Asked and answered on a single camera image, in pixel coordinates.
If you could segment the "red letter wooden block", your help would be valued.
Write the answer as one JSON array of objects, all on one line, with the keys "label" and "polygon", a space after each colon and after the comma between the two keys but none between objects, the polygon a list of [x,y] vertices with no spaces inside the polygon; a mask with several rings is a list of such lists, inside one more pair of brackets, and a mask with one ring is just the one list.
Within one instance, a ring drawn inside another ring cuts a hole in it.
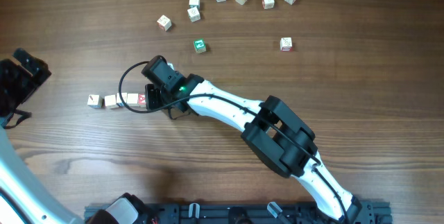
[{"label": "red letter wooden block", "polygon": [[138,106],[146,107],[146,96],[144,94],[138,94]]}]

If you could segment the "wooden block blue side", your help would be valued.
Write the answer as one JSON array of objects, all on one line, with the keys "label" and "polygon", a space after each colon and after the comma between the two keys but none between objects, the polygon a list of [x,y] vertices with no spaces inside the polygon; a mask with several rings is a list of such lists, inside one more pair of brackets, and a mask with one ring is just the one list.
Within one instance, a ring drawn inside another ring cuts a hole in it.
[{"label": "wooden block blue side", "polygon": [[128,93],[126,103],[130,107],[139,107],[139,94]]}]

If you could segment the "wooden block hammer picture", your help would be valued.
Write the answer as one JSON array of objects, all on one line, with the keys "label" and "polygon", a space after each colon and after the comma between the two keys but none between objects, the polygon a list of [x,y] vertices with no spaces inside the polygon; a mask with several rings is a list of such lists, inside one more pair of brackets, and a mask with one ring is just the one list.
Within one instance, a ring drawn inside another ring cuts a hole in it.
[{"label": "wooden block hammer picture", "polygon": [[90,94],[88,96],[87,105],[92,108],[102,108],[103,98],[98,94]]}]

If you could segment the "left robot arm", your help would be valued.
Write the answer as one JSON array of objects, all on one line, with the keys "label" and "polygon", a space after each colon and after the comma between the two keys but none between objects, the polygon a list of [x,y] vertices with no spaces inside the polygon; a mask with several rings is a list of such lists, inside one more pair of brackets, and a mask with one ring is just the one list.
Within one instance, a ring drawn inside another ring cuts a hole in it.
[{"label": "left robot arm", "polygon": [[58,202],[16,154],[6,134],[32,117],[19,110],[51,76],[48,64],[22,48],[1,61],[1,222],[2,223],[157,223],[157,214],[125,193],[83,220]]}]

